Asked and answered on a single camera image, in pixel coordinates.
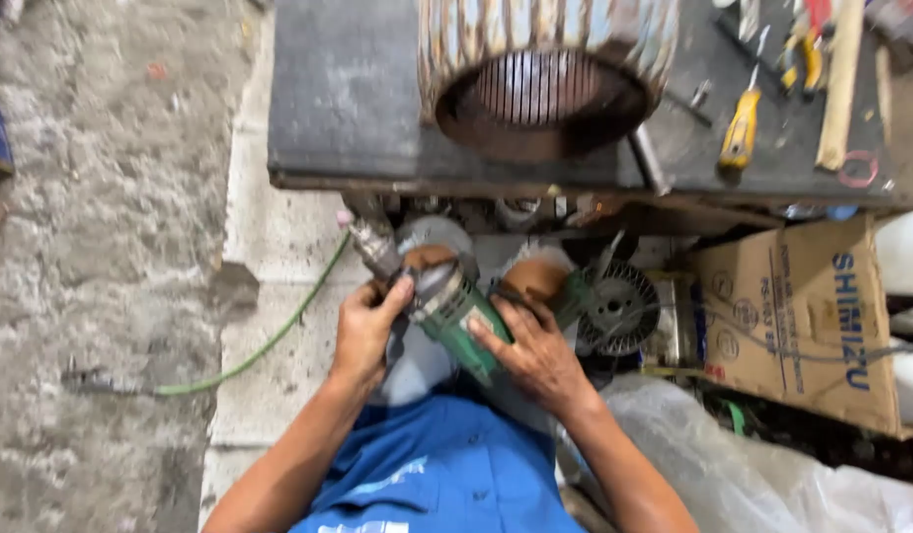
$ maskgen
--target green angle grinder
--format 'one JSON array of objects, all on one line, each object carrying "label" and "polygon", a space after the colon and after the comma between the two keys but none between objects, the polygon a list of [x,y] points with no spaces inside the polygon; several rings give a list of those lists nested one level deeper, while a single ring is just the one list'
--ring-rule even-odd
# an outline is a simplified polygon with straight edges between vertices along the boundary
[{"label": "green angle grinder", "polygon": [[[392,235],[378,233],[360,218],[351,222],[348,230],[364,265],[378,280],[390,286],[402,275],[414,278],[414,299],[405,310],[407,317],[428,337],[446,347],[476,381],[483,386],[491,386],[492,375],[502,367],[492,354],[470,336],[467,331],[469,320],[481,321],[506,343],[512,343],[513,340],[495,307],[476,286],[475,280],[464,272],[460,261],[453,259],[426,269],[414,270],[403,266],[403,256]],[[609,270],[611,266],[605,266],[605,272]],[[613,284],[613,280],[603,276],[601,280],[604,283],[596,283],[596,277],[585,270],[572,272],[565,280],[562,292],[549,302],[549,307],[562,330],[583,317],[585,320],[579,324],[580,337],[585,333],[582,329],[593,333],[588,336],[592,340],[590,347],[601,348],[600,351],[605,353],[604,348],[612,343],[623,343],[617,339],[623,337],[626,330],[631,330],[636,337],[635,326],[639,323],[652,323],[649,327],[652,332],[659,317],[659,309],[642,308],[650,302],[651,295],[656,299],[652,287],[651,290],[625,292],[623,284]],[[609,295],[610,291],[606,290],[609,286],[618,287],[620,293]],[[634,313],[635,316],[623,314],[634,308],[640,311]],[[614,309],[624,320],[613,320],[613,311],[610,310]]]}]

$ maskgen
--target cardboard box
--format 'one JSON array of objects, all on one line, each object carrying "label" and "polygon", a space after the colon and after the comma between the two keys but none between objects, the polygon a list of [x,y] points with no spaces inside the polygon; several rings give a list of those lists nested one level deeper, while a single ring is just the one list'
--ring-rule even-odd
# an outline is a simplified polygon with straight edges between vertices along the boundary
[{"label": "cardboard box", "polygon": [[[694,255],[706,312],[706,369],[721,385],[898,438],[873,219],[776,229]],[[811,358],[773,354],[770,347]]]}]

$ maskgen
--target person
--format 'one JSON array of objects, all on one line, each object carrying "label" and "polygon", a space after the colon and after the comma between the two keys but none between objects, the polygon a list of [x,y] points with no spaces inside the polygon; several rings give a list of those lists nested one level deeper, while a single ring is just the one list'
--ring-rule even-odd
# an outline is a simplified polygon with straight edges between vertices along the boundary
[{"label": "person", "polygon": [[[327,378],[219,500],[203,533],[582,531],[558,496],[551,435],[465,394],[366,405],[384,376],[391,324],[412,297],[409,277],[382,301],[373,283],[347,297]],[[620,531],[697,531],[618,427],[551,312],[525,299],[520,306],[493,298],[515,343],[470,321],[474,340],[568,431]]]}]

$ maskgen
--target hand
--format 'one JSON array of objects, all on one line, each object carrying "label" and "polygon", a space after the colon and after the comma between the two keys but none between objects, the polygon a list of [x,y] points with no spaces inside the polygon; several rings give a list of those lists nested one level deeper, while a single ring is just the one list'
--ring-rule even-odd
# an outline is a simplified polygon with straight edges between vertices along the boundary
[{"label": "hand", "polygon": [[378,305],[374,281],[352,292],[338,314],[338,339],[328,376],[373,390],[384,377],[384,350],[391,323],[414,297],[414,280],[403,276]]},{"label": "hand", "polygon": [[523,298],[538,320],[524,306],[492,297],[515,344],[504,343],[475,319],[470,321],[470,333],[478,344],[503,363],[523,391],[545,411],[563,420],[586,402],[593,401],[597,392],[558,330],[552,312],[528,296]]}]

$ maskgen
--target blue shirt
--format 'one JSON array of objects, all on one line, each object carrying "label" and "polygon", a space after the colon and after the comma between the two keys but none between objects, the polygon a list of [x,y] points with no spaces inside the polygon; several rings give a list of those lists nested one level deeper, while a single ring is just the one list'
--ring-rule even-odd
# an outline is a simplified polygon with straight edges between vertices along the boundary
[{"label": "blue shirt", "polygon": [[548,435],[458,396],[367,407],[290,533],[581,532],[554,452]]}]

